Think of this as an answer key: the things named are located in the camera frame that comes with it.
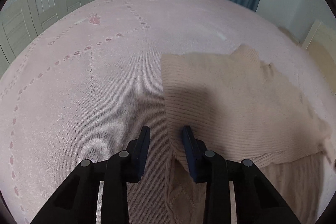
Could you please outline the pink patterned bed cover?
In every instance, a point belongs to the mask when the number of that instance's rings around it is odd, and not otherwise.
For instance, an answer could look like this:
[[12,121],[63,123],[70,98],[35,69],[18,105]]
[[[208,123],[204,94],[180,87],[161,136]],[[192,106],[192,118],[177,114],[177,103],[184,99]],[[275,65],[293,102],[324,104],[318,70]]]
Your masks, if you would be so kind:
[[302,49],[227,0],[97,0],[53,24],[1,78],[1,200],[11,220],[36,222],[81,161],[118,156],[149,126],[144,175],[125,186],[129,220],[172,223],[161,58],[229,55],[241,45],[293,79]]

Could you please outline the pink knit sweater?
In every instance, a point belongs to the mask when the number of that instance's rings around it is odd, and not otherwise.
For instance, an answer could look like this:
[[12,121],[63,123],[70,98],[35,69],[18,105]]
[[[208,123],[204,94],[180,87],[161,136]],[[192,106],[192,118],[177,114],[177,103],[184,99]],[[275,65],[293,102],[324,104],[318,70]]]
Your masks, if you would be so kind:
[[335,98],[303,50],[293,75],[288,79],[247,45],[229,55],[162,56],[172,223],[201,223],[205,205],[205,185],[189,175],[184,126],[228,160],[251,159],[301,223],[316,221],[327,205],[323,181],[335,181]]

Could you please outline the cream wooden headboard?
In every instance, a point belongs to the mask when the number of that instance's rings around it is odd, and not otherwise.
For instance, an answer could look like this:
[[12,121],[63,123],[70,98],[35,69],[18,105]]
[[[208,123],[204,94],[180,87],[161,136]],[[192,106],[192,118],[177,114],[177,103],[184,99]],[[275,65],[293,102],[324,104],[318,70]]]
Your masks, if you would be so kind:
[[308,51],[324,79],[335,93],[335,30],[316,20],[301,48]]

